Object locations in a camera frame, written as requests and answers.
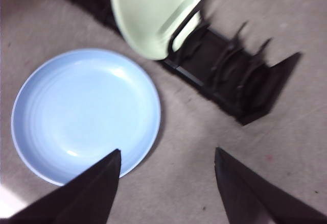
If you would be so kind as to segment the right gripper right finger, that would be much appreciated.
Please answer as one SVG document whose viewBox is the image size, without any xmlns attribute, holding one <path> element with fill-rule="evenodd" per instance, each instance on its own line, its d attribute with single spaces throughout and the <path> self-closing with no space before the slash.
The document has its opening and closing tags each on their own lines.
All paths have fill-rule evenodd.
<svg viewBox="0 0 327 224">
<path fill-rule="evenodd" d="M 218 189 L 229 223 L 326 223 L 326 215 L 215 150 Z"/>
</svg>

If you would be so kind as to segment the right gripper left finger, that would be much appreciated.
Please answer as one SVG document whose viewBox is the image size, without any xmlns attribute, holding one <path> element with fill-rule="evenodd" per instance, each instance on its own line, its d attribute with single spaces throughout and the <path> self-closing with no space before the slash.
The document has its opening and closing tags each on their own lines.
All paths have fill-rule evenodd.
<svg viewBox="0 0 327 224">
<path fill-rule="evenodd" d="M 7 223 L 106 223 L 116 196 L 121 152 L 92 167 L 18 213 Z"/>
</svg>

